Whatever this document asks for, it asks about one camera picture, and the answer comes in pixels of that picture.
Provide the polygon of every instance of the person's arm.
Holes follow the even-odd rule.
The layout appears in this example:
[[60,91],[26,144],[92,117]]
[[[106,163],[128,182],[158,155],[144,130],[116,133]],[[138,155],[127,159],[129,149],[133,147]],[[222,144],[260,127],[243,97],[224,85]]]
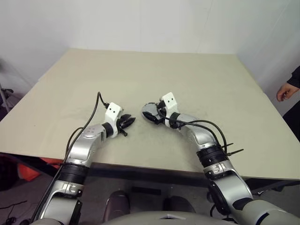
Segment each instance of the person's arm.
[[300,89],[300,66],[292,72],[292,77],[277,92],[277,100],[282,102],[289,99],[294,93]]

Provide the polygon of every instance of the gray floor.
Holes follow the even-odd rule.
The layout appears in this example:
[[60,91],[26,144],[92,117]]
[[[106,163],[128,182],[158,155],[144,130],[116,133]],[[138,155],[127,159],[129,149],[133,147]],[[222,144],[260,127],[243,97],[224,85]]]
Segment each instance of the gray floor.
[[[50,182],[50,177],[39,176],[32,182],[23,182],[8,191],[0,192],[0,207],[27,200],[28,202],[14,207],[10,216],[17,218],[15,224],[29,218],[37,205],[40,197]],[[147,195],[132,193],[131,187],[147,187],[160,189],[161,195]],[[89,177],[86,180],[80,225],[96,225],[101,222],[105,203],[109,195],[116,190],[125,190],[130,199],[131,212],[144,210],[161,210],[165,197],[178,195],[188,199],[197,213],[209,216],[212,203],[206,200],[207,189],[181,185],[168,185],[144,181],[130,181],[111,178]],[[267,200],[282,209],[300,217],[300,186],[285,187],[282,192],[267,191],[256,199]],[[0,224],[7,219],[11,209],[0,210]],[[216,218],[223,218],[216,210],[213,213]]]

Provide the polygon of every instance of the beige tabletop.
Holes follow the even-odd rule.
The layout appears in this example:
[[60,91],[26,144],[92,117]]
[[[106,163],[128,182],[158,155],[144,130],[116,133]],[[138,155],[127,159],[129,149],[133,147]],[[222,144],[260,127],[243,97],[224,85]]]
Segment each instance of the beige tabletop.
[[[245,149],[230,157],[240,175],[300,178],[298,140],[237,57],[228,54],[70,49],[1,121],[1,152],[64,158],[68,138],[89,118],[97,91],[136,121],[127,137],[104,143],[96,162],[202,172],[179,132],[141,115],[145,103],[172,91],[181,113],[220,126],[234,143],[229,152]],[[104,120],[99,106],[91,124]]]

